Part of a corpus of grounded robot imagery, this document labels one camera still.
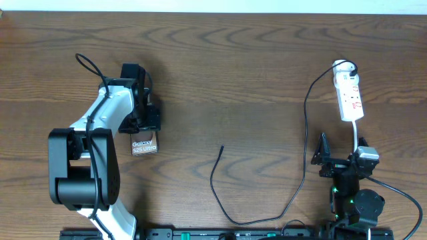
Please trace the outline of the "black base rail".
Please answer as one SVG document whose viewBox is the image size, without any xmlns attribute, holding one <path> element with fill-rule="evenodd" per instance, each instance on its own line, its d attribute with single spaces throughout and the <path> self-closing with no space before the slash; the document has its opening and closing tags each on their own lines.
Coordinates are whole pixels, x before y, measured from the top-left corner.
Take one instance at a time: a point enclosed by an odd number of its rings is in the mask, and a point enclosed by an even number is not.
<svg viewBox="0 0 427 240">
<path fill-rule="evenodd" d="M 215 240 L 215 239 L 325 239 L 320 238 L 314 230 L 303 228 L 287 228 L 283 231 L 274 230 L 173 230 L 173 229 L 145 229 L 137 231 L 134 239 L 143 240 Z M 336 239 L 367 239 L 365 234 L 352 235 L 351 232 L 338 232 L 341 235 Z M 77 239 L 104 239 L 98 230 L 65 230 L 59 234 L 60 240 Z M 391 230 L 371 230 L 370 239 L 374 240 L 392 240 L 394 234 Z"/>
</svg>

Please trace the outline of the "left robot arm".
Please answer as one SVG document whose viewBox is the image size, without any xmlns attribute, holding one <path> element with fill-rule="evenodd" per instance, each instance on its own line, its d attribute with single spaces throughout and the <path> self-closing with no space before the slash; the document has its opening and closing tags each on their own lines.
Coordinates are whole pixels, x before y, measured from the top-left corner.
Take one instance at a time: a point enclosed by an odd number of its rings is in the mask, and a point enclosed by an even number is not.
<svg viewBox="0 0 427 240">
<path fill-rule="evenodd" d="M 53 129 L 47 141 L 49 195 L 88 218 L 102 239 L 139 239 L 137 219 L 119 198 L 117 133 L 157 133 L 159 109 L 145 87 L 149 73 L 125 63 L 118 78 L 102 76 L 98 97 L 68 128 Z"/>
</svg>

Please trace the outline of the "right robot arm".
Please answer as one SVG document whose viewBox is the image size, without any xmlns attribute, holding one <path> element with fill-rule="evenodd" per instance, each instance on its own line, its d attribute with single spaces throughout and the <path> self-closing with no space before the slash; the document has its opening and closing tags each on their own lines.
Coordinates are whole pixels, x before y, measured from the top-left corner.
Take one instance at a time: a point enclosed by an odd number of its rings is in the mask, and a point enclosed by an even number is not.
<svg viewBox="0 0 427 240">
<path fill-rule="evenodd" d="M 326 134 L 320 135 L 311 164 L 321 167 L 320 177 L 332 179 L 330 209 L 335 215 L 334 221 L 322 227 L 323 236 L 331 239 L 343 239 L 350 234 L 367 236 L 368 230 L 377 226 L 385 200 L 371 189 L 361 189 L 360 180 L 371 176 L 379 157 L 377 150 L 361 137 L 347 159 L 333 158 Z"/>
</svg>

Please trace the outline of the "white USB charger adapter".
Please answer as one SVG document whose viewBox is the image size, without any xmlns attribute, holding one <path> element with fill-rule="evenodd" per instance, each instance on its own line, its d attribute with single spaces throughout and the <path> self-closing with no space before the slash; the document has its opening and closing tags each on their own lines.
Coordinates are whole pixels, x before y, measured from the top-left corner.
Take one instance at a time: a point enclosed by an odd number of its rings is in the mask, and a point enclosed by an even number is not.
<svg viewBox="0 0 427 240">
<path fill-rule="evenodd" d="M 345 59 L 339 59 L 333 62 L 332 66 L 333 73 L 336 75 L 339 72 L 351 72 L 353 69 L 353 64 L 348 62 Z"/>
</svg>

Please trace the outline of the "white power strip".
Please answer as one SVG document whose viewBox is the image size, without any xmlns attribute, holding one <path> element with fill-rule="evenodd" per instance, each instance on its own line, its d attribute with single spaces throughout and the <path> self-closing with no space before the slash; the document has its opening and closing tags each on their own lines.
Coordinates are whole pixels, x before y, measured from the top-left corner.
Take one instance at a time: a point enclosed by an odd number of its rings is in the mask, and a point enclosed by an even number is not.
<svg viewBox="0 0 427 240">
<path fill-rule="evenodd" d="M 334 69 L 334 86 L 342 121 L 352 122 L 364 116 L 360 96 L 359 76 L 351 76 L 351 71 Z"/>
</svg>

